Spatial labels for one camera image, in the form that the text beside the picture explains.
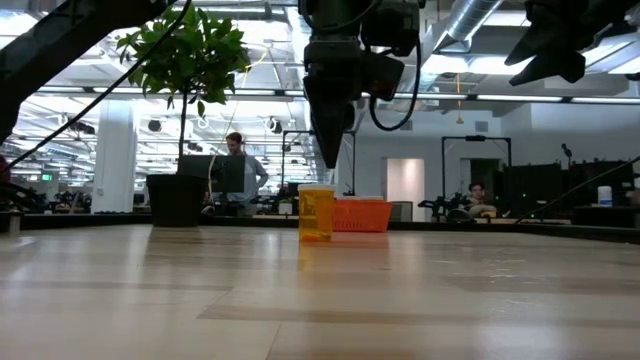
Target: cable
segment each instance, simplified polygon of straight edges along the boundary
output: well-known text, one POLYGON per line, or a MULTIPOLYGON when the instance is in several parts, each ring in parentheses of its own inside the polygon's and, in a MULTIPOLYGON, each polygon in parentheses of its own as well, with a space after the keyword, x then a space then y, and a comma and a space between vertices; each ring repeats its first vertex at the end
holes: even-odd
POLYGON ((402 119, 402 121, 392 127, 386 127, 382 125, 382 123, 380 123, 380 120, 378 120, 378 117, 376 116, 376 101, 378 99, 375 97, 371 97, 371 100, 369 100, 369 112, 371 113, 371 119, 373 120, 373 123, 376 125, 376 127, 380 130, 387 132, 396 131, 405 126, 413 115, 413 110, 415 109, 416 101, 418 100, 418 90, 420 89, 420 64, 422 63, 422 44, 420 43, 419 37, 416 38, 416 45, 416 82, 413 88, 413 98, 411 98, 411 106, 409 107, 409 112, 407 113, 407 115, 405 115, 404 119, 402 119))
POLYGON ((345 28, 348 28, 349 26, 355 25, 357 22, 362 20, 362 18, 367 16, 367 14, 369 14, 371 11, 375 11, 382 4, 383 0, 374 0, 374 2, 372 2, 371 5, 369 5, 368 8, 366 8, 362 13, 360 13, 360 15, 358 15, 355 18, 347 21, 344 24, 325 27, 325 28, 319 27, 319 26, 317 26, 316 24, 313 23, 313 20, 311 20, 311 16, 309 16, 309 9, 307 8, 307 1, 309 1, 309 0, 302 0, 302 1, 299 2, 300 3, 300 13, 302 14, 302 18, 304 19, 304 21, 307 23, 307 25, 309 25, 309 27, 312 30, 330 34, 330 33, 335 33, 335 32, 341 31, 341 30, 343 30, 345 28))
POLYGON ((127 80, 129 78, 129 76, 131 76, 131 74, 133 74, 134 72, 136 72, 138 70, 138 68, 145 62, 147 61, 147 59, 149 58, 149 56, 156 51, 160 45, 169 38, 169 36, 171 36, 171 34, 178 28, 178 26, 180 26, 180 24, 182 24, 182 20, 184 19, 184 17, 187 15, 187 11, 189 10, 189 7, 191 6, 191 2, 193 0, 187 0, 184 8, 182 9, 182 12, 180 13, 180 15, 178 16, 178 18, 176 19, 176 21, 171 24, 171 26, 167 29, 167 31, 160 37, 160 39, 158 39, 158 41, 153 44, 153 46, 151 47, 151 49, 149 49, 149 51, 147 51, 146 54, 144 54, 138 61, 136 61, 135 64, 133 64, 133 66, 126 72, 124 73, 124 75, 122 75, 118 80, 116 80, 116 82, 114 82, 107 90, 105 90, 102 94, 100 94, 100 96, 98 96, 95 100, 93 100, 93 102, 91 102, 91 104, 89 104, 86 108, 84 108, 80 113, 78 113, 78 115, 76 115, 73 119, 67 121, 64 125, 62 125, 60 128, 58 128, 58 130, 54 131, 51 135, 47 136, 46 138, 44 138, 44 140, 42 140, 41 142, 39 142, 35 147, 33 147, 31 150, 27 151, 26 153, 20 155, 17 159, 15 159, 14 161, 11 162, 11 164, 9 164, 7 167, 5 167, 4 169, 2 169, 0 171, 0 174, 3 174, 5 171, 13 168, 14 166, 16 166, 18 163, 20 163, 21 161, 25 160, 26 158, 28 158, 29 156, 33 155, 36 151, 38 151, 41 147, 45 146, 46 144, 48 144, 51 140, 55 139, 58 135, 62 134, 64 131, 66 131, 68 128, 71 127, 71 125, 77 123, 78 121, 80 121, 85 115, 87 115, 89 113, 89 111, 91 111, 94 107, 96 107, 102 100, 104 100, 107 96, 109 96, 109 94, 111 94, 111 92, 117 88, 118 86, 120 86, 120 84, 122 84, 125 80, 127 80))
POLYGON ((556 198, 556 199, 555 199, 555 200, 553 200, 552 202, 550 202, 550 203, 548 203, 548 204, 546 204, 546 205, 544 205, 544 206, 542 206, 542 207, 539 207, 539 208, 537 208, 537 209, 535 209, 535 210, 533 210, 533 211, 530 211, 529 213, 527 213, 527 214, 525 214, 525 215, 521 216, 520 218, 518 218, 518 220, 516 220, 516 222, 515 222, 515 223, 516 223, 516 224, 520 223, 520 222, 521 222, 522 220, 524 220, 525 218, 527 218, 527 217, 529 217, 529 216, 531 216, 531 215, 533 215, 533 214, 535 214, 535 213, 537 213, 537 212, 543 211, 543 210, 545 210, 545 209, 547 209, 547 208, 551 207, 552 205, 554 205, 554 204, 555 204, 555 203, 557 203, 558 201, 560 201, 560 200, 564 199, 565 197, 567 197, 567 196, 569 196, 569 195, 573 194, 574 192, 576 192, 577 190, 581 189, 582 187, 584 187, 584 186, 586 186, 586 185, 589 185, 589 184, 591 184, 592 182, 594 182, 594 181, 596 181, 596 180, 598 180, 598 179, 600 179, 600 178, 602 178, 602 177, 604 177, 604 176, 607 176, 607 175, 609 175, 609 174, 611 174, 611 173, 613 173, 613 172, 616 172, 616 171, 618 171, 618 170, 620 170, 620 169, 622 169, 622 168, 624 168, 624 167, 627 167, 627 166, 629 166, 629 165, 633 165, 633 164, 637 163, 638 161, 640 161, 640 156, 638 156, 637 158, 635 158, 635 159, 633 159, 633 160, 627 161, 626 163, 624 163, 624 164, 622 164, 622 165, 620 165, 620 166, 618 166, 618 167, 615 167, 615 168, 613 168, 613 169, 611 169, 611 170, 609 170, 609 171, 606 171, 606 172, 604 172, 604 173, 602 173, 602 174, 600 174, 600 175, 598 175, 598 176, 596 176, 596 177, 593 177, 593 178, 591 178, 591 179, 589 179, 589 180, 587 180, 587 181, 583 182, 582 184, 580 184, 580 185, 578 185, 578 186, 574 187, 573 189, 571 189, 571 190, 567 191, 566 193, 564 193, 564 194, 560 195, 558 198, 556 198))

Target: orange container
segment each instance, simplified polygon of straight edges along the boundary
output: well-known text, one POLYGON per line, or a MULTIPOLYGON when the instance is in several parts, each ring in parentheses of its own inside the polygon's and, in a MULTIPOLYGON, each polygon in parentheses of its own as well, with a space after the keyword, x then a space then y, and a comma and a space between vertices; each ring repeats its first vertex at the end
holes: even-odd
POLYGON ((333 231, 387 232, 391 203, 383 200, 338 199, 335 204, 333 231))

